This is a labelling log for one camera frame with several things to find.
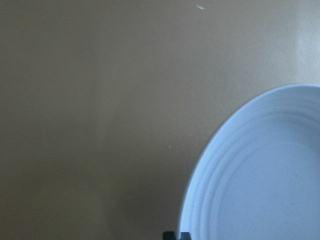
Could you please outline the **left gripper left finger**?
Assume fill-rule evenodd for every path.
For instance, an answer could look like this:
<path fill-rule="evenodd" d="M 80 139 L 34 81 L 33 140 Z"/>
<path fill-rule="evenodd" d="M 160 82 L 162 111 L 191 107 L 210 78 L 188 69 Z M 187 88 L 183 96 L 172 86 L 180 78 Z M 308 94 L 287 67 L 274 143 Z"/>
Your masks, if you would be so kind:
<path fill-rule="evenodd" d="M 162 240 L 175 240 L 175 232 L 174 231 L 164 231 L 162 233 Z"/>

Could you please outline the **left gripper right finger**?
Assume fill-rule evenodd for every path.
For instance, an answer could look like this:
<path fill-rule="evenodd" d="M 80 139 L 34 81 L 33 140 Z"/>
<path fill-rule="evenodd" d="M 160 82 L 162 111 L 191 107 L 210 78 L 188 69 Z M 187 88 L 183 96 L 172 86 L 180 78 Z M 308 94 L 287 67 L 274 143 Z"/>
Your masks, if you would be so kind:
<path fill-rule="evenodd" d="M 192 240 L 191 234 L 189 232 L 181 232 L 180 240 Z"/>

